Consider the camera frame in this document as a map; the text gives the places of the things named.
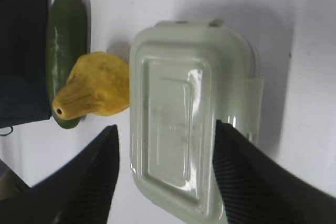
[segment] ribbed rubber pad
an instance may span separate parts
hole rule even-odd
[[[213,166],[229,224],[332,224],[336,200],[217,121]]]
[[[9,199],[0,223],[105,224],[118,174],[118,130],[109,126],[61,170]]]

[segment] clear plastic lid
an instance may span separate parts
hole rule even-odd
[[[212,169],[215,122],[257,139],[262,81],[249,45],[208,23],[159,23],[136,37],[130,68],[138,189],[187,223],[226,223]]]

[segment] green cucumber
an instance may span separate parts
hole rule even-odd
[[[47,26],[46,80],[53,117],[65,129],[78,125],[80,118],[62,120],[52,110],[57,92],[67,84],[77,59],[87,53],[87,13],[81,0],[55,0]]]

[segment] white table surface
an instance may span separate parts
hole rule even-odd
[[[336,196],[336,0],[84,1],[91,9],[91,51],[109,50],[122,58],[135,35],[158,21],[224,18],[260,56],[266,83],[259,148]],[[109,222],[182,223],[133,183],[129,110],[107,118],[89,115],[72,130],[53,119],[15,126],[12,135],[1,138],[0,159],[32,186],[112,124],[120,134],[121,171]]]

